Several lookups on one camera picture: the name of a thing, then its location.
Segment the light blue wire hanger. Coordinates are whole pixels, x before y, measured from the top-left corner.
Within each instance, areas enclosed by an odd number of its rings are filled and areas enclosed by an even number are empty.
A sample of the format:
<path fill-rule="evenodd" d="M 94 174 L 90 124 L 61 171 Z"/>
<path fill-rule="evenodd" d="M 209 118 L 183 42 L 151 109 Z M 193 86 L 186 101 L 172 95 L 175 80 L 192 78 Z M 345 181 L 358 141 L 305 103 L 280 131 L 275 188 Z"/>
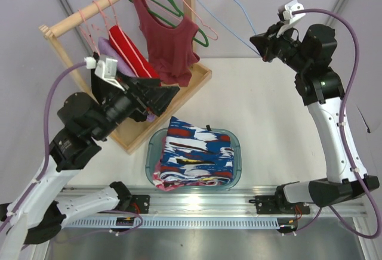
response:
<path fill-rule="evenodd" d="M 243 32 L 253 36 L 257 32 L 245 7 L 238 0 L 196 0 L 196 2 L 236 39 L 234 42 L 226 42 L 227 45 L 232 44 L 235 49 L 251 51 L 256 57 L 259 56 L 255 46 L 240 34 Z"/>

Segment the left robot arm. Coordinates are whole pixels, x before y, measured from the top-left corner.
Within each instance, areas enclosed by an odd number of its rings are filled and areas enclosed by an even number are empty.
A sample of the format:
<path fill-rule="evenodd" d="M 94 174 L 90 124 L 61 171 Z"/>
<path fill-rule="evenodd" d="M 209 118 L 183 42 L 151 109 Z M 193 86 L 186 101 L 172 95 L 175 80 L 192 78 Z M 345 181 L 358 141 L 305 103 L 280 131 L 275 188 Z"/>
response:
<path fill-rule="evenodd" d="M 179 92 L 158 79 L 119 77 L 99 100 L 85 92 L 70 95 L 58 111 L 63 129 L 46 138 L 47 150 L 34 179 L 20 197 L 1 205 L 1 222 L 10 225 L 8 240 L 19 246 L 41 244 L 66 224 L 94 213 L 126 211 L 132 195 L 115 181 L 96 194 L 72 202 L 57 201 L 66 184 L 100 152 L 100 142 L 125 120 L 136 115 L 161 116 Z"/>

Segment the blue patterned trousers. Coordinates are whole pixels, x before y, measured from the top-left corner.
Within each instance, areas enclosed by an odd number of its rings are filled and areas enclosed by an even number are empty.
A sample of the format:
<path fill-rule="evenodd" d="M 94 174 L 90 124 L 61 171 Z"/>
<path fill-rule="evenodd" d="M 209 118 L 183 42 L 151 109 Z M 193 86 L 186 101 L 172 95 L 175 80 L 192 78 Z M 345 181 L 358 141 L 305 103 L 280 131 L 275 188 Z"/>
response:
<path fill-rule="evenodd" d="M 171 117 L 153 180 L 219 186 L 233 180 L 230 137 Z"/>

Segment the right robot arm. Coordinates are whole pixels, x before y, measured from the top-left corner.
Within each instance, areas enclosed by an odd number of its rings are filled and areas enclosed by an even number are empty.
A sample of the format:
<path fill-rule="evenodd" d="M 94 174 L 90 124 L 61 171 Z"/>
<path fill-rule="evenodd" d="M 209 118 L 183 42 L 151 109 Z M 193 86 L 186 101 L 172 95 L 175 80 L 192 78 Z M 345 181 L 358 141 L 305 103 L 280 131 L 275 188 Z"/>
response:
<path fill-rule="evenodd" d="M 345 92 L 339 75 L 329 66 L 337 47 L 335 30 L 313 24 L 299 41 L 292 37 L 294 28 L 278 35 L 280 28 L 281 24 L 276 23 L 249 40 L 263 61 L 278 58 L 296 72 L 295 88 L 318 130 L 326 177 L 280 185 L 276 189 L 279 200 L 286 205 L 313 203 L 323 208 L 362 197 L 366 188 L 378 189 L 378 177 L 367 173 L 358 158 L 346 117 L 340 115 Z"/>

